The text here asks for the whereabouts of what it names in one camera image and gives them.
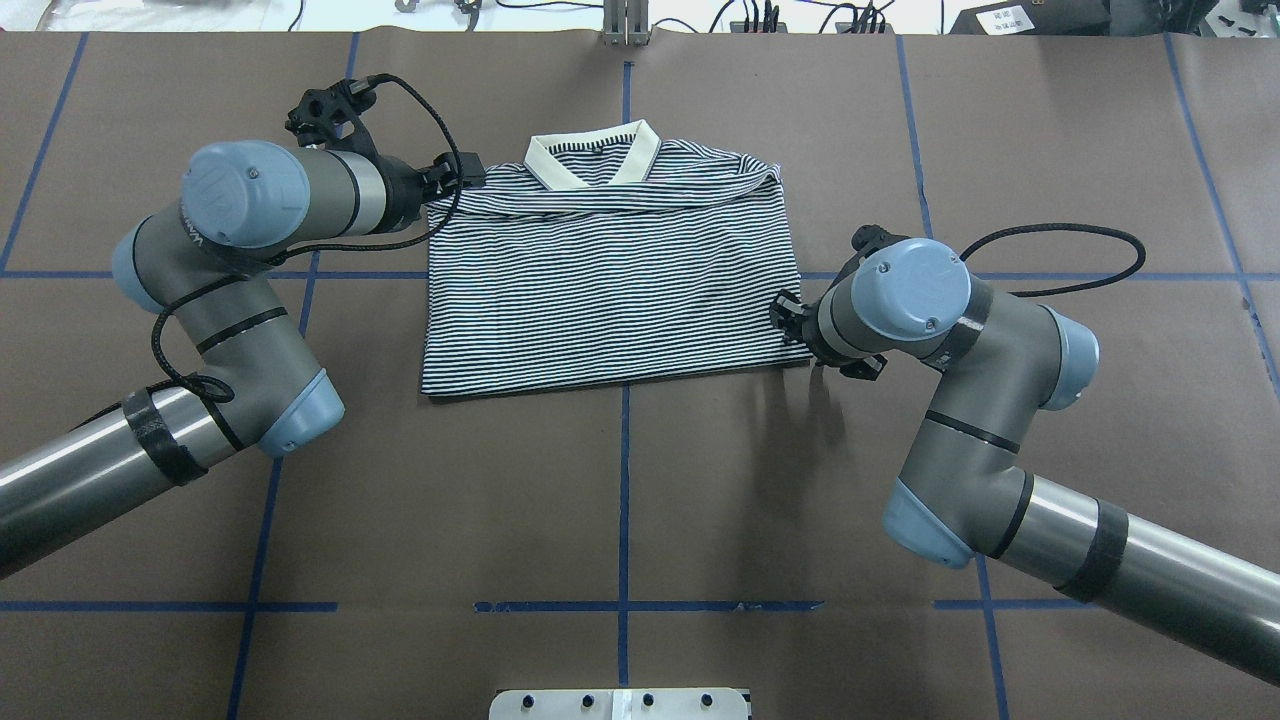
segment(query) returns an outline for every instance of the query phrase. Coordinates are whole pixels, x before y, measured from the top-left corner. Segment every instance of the aluminum tube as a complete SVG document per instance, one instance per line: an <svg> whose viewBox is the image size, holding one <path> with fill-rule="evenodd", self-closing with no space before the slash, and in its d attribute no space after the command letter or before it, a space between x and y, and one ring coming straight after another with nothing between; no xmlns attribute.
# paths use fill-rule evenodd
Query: aluminum tube
<svg viewBox="0 0 1280 720"><path fill-rule="evenodd" d="M152 401L201 466L234 452L196 396L165 389ZM120 410L0 466L0 578L173 487Z"/></svg>
<svg viewBox="0 0 1280 720"><path fill-rule="evenodd" d="M1085 600L1280 685L1280 575L1132 514L1117 518L1128 519L1119 565ZM1037 477L1000 560L1062 587L1085 565L1097 528L1094 498Z"/></svg>

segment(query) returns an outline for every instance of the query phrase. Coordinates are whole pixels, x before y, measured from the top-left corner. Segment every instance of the black device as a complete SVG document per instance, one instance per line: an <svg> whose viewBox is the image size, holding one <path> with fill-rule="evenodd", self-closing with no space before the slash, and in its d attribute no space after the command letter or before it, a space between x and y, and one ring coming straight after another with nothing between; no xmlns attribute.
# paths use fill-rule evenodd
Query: black device
<svg viewBox="0 0 1280 720"><path fill-rule="evenodd" d="M774 27L771 23L768 26L768 29L751 29L751 27L753 27L751 23L745 23L742 20L732 20L732 22L728 23L728 31L730 32L737 32L737 33L742 33L742 32L745 32L745 33L762 33L762 32L786 32L787 31L787 23L778 23L777 27Z"/></svg>
<svg viewBox="0 0 1280 720"><path fill-rule="evenodd" d="M1102 0L1012 0L961 10L947 35L1107 35Z"/></svg>

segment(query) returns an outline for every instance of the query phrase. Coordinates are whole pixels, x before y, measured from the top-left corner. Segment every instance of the metal bracket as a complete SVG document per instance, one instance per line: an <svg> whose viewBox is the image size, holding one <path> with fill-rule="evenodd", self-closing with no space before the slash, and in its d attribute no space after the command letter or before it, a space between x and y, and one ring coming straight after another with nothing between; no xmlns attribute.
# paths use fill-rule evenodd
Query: metal bracket
<svg viewBox="0 0 1280 720"><path fill-rule="evenodd" d="M750 720L750 697L731 688L500 691L489 720Z"/></svg>
<svg viewBox="0 0 1280 720"><path fill-rule="evenodd" d="M605 45L649 45L649 0L604 0Z"/></svg>

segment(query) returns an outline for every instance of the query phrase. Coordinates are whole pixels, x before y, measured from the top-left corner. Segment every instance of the blue joint cap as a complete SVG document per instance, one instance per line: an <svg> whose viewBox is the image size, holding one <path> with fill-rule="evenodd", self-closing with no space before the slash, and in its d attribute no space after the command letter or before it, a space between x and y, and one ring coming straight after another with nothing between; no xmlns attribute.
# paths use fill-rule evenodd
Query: blue joint cap
<svg viewBox="0 0 1280 720"><path fill-rule="evenodd" d="M288 150L261 140L196 151L182 206L196 229L230 247L266 247L293 234L311 204L307 173Z"/></svg>
<svg viewBox="0 0 1280 720"><path fill-rule="evenodd" d="M915 237L863 261L854 273L854 310L877 333L900 342L946 333L969 306L969 269L954 250Z"/></svg>
<svg viewBox="0 0 1280 720"><path fill-rule="evenodd" d="M1048 305L1041 305L1053 316L1057 324L1057 340L1062 347L1062 360L1059 364L1057 384L1050 395L1043 410L1062 410L1080 398L1084 388L1093 382L1098 372L1098 338L1093 331L1061 315Z"/></svg>
<svg viewBox="0 0 1280 720"><path fill-rule="evenodd" d="M271 457L284 457L326 433L346 411L329 373L321 369L257 441L257 447Z"/></svg>
<svg viewBox="0 0 1280 720"><path fill-rule="evenodd" d="M920 557L955 570L968 565L973 557L973 550L938 520L901 479L893 480L893 495L884 509L884 532Z"/></svg>
<svg viewBox="0 0 1280 720"><path fill-rule="evenodd" d="M111 251L111 277L115 278L115 286L120 288L120 292L125 297L137 302L147 313L159 314L164 310L164 306L156 302L156 299L151 297L147 288L142 287L142 279L138 278L138 266L133 263L133 241L138 238L142 223L133 225L133 229L125 233L120 238L120 242L116 243L115 250Z"/></svg>

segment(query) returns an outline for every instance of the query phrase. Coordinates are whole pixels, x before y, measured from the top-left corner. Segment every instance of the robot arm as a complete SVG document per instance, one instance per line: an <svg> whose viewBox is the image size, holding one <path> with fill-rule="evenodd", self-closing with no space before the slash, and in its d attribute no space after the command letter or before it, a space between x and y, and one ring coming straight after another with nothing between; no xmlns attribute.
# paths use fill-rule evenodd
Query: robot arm
<svg viewBox="0 0 1280 720"><path fill-rule="evenodd" d="M1015 465L1036 411L1068 407L1092 380L1093 333L992 288L933 240L868 225L854 243L815 305L783 293L772 315L850 377L874 379L887 350L942 372L888 534L948 568L982 552L1280 684L1280 575Z"/></svg>
<svg viewBox="0 0 1280 720"><path fill-rule="evenodd" d="M120 241L116 283L143 309L178 318L205 366L0 466L0 578L239 450L283 457L342 419L266 270L298 242L403 229L424 202L484 179L479 158L452 140L453 151L421 170L378 154L358 115L389 77L308 91L285 126L305 147L201 149L182 200ZM339 137L340 123L353 132Z"/></svg>

